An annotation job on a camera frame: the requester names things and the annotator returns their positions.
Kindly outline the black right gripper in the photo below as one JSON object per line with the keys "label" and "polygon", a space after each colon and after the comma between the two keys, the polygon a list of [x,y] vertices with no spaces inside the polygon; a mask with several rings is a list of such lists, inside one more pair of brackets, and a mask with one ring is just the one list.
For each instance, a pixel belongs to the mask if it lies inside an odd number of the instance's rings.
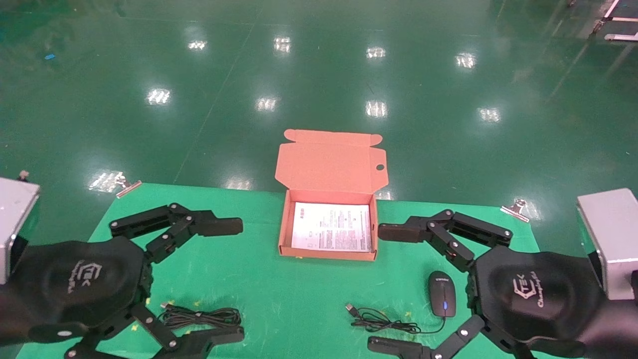
{"label": "black right gripper", "polygon": [[[492,248],[477,260],[458,241]],[[510,229],[445,209],[381,223],[383,241],[428,243],[463,273],[470,273],[474,315],[438,347],[371,336],[370,351],[399,359],[453,359],[479,334],[516,359],[534,352],[569,359],[635,359],[638,314],[634,299],[609,300],[588,259],[509,247]]]}

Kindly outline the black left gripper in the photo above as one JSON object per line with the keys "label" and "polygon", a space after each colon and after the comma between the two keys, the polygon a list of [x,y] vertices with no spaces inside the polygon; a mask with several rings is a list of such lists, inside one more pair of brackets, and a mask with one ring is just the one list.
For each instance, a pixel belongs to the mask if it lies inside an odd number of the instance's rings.
{"label": "black left gripper", "polygon": [[[65,353],[67,359],[117,359],[118,355],[97,347],[135,321],[159,344],[154,359],[205,359],[215,346],[244,340],[239,324],[177,337],[145,304],[139,304],[150,295],[150,263],[161,263],[196,235],[240,234],[241,218],[218,218],[211,210],[171,203],[113,220],[109,228],[114,237],[109,241],[26,248],[1,286],[3,346],[80,337]],[[130,241],[158,230],[162,234],[145,251]]]}

